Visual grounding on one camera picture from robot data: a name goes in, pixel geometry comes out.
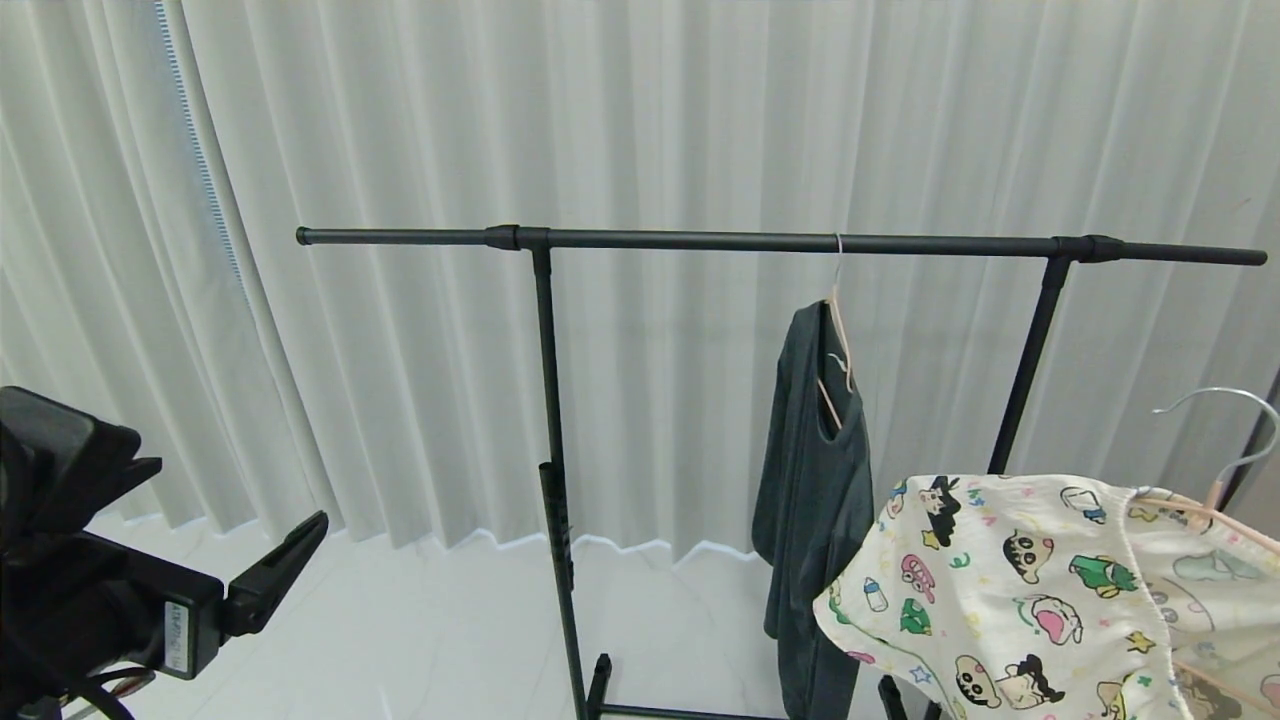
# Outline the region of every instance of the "clothes hanger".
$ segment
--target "clothes hanger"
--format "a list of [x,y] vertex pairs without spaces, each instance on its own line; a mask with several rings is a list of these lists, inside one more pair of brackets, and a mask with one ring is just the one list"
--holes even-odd
[[[1226,479],[1230,477],[1231,471],[1235,470],[1236,468],[1243,468],[1245,465],[1249,465],[1251,462],[1256,462],[1256,461],[1266,457],[1267,455],[1271,454],[1272,450],[1275,450],[1276,439],[1280,438],[1280,413],[1276,413],[1276,409],[1272,407],[1271,404],[1268,404],[1266,400],[1262,400],[1257,395],[1253,395],[1252,392],[1245,391],[1245,389],[1236,389],[1236,388],[1233,388],[1233,387],[1204,387],[1204,388],[1199,388],[1197,391],[1192,391],[1192,392],[1184,395],[1183,397],[1180,397],[1176,402],[1174,402],[1169,407],[1152,410],[1152,413],[1155,413],[1157,415],[1162,415],[1165,413],[1169,413],[1169,411],[1174,410],[1175,407],[1178,407],[1179,405],[1181,405],[1187,400],[1189,400],[1189,398],[1192,398],[1192,397],[1194,397],[1197,395],[1206,393],[1206,392],[1225,392],[1225,393],[1230,393],[1230,395],[1238,395],[1240,397],[1245,397],[1245,398],[1252,400],[1253,402],[1257,402],[1258,405],[1261,405],[1262,406],[1262,411],[1268,418],[1271,418],[1271,427],[1274,428],[1274,432],[1271,433],[1271,441],[1267,442],[1267,446],[1263,447],[1262,450],[1260,450],[1258,452],[1254,452],[1252,455],[1247,455],[1244,457],[1240,457],[1239,460],[1228,462],[1226,466],[1222,468],[1222,470],[1219,471],[1217,477],[1213,479],[1213,484],[1210,486],[1208,497],[1204,498],[1204,503],[1203,505],[1196,505],[1196,503],[1192,503],[1192,502],[1169,501],[1169,500],[1155,500],[1155,498],[1135,498],[1135,502],[1142,502],[1144,505],[1155,505],[1157,507],[1169,507],[1169,509],[1172,509],[1172,510],[1179,510],[1179,511],[1183,511],[1183,512],[1189,512],[1189,514],[1197,515],[1198,516],[1197,520],[1199,520],[1199,521],[1216,520],[1216,521],[1222,523],[1224,525],[1231,528],[1236,533],[1239,533],[1239,534],[1249,538],[1251,541],[1253,541],[1254,543],[1257,543],[1260,547],[1263,547],[1263,548],[1268,550],[1270,552],[1280,555],[1280,542],[1276,542],[1276,541],[1268,538],[1267,536],[1260,533],[1258,530],[1254,530],[1253,528],[1245,525],[1244,523],[1240,523],[1235,518],[1231,518],[1226,512],[1222,512],[1222,510],[1219,507],[1219,505],[1221,502],[1221,496],[1222,496],[1222,486],[1225,484]],[[1245,692],[1245,691],[1243,691],[1240,688],[1233,687],[1230,684],[1222,683],[1217,678],[1213,678],[1212,675],[1208,675],[1208,674],[1206,674],[1206,673],[1203,673],[1203,671],[1201,671],[1201,670],[1198,670],[1196,667],[1192,667],[1192,666],[1189,666],[1189,665],[1187,665],[1184,662],[1180,662],[1178,660],[1174,660],[1172,664],[1174,664],[1174,667],[1176,667],[1178,670],[1181,670],[1183,673],[1187,673],[1188,675],[1199,678],[1201,680],[1204,680],[1206,683],[1210,683],[1212,685],[1217,685],[1221,691],[1226,692],[1228,694],[1235,697],[1239,701],[1247,702],[1248,705],[1252,705],[1253,707],[1256,707],[1256,708],[1266,712],[1267,715],[1270,715],[1272,717],[1280,717],[1280,711],[1277,711],[1274,707],[1267,707],[1267,706],[1262,705],[1262,702],[1258,701],[1257,698],[1254,698],[1252,693],[1248,693],[1248,692]]]
[[[854,364],[850,361],[849,355],[849,337],[845,334],[845,322],[840,316],[840,268],[844,265],[845,260],[845,240],[836,234],[836,277],[831,281],[831,293],[827,295],[826,302],[831,307],[832,324],[836,325],[836,337],[840,340],[840,350],[845,354],[844,357],[836,355],[835,352],[828,352],[829,357],[833,357],[836,363],[840,363],[840,369],[845,372],[845,389],[847,392],[854,392]],[[826,383],[822,382],[822,374],[818,375],[818,389],[822,392],[822,398],[827,404],[827,410],[831,411],[831,419],[836,421],[836,429],[844,429],[840,421],[840,413],[836,411],[836,404],[831,401],[831,393],[827,392]]]

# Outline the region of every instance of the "cartoon print shirt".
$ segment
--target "cartoon print shirt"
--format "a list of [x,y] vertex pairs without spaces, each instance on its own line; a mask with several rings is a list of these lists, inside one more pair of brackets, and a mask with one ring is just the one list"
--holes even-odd
[[908,478],[814,616],[956,720],[1280,716],[1280,557],[1138,497],[1185,501],[1073,475]]

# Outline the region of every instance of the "pink car print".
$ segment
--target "pink car print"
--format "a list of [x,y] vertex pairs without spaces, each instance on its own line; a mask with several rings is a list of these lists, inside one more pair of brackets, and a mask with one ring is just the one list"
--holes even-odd
[[924,600],[933,605],[933,588],[938,584],[933,582],[933,575],[919,556],[906,555],[902,557],[902,582],[915,588],[915,592],[923,594]]

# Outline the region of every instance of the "baby bottle print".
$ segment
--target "baby bottle print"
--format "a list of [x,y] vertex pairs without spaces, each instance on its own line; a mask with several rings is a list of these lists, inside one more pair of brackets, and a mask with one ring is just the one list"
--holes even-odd
[[888,609],[888,600],[884,598],[884,593],[879,589],[879,583],[867,578],[863,582],[863,593],[867,596],[867,605],[870,606],[872,612],[883,612]]

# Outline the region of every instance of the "white label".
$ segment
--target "white label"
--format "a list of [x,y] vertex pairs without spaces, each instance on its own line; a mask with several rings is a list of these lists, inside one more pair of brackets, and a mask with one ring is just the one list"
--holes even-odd
[[174,673],[191,673],[191,611],[177,602],[164,603],[164,665]]

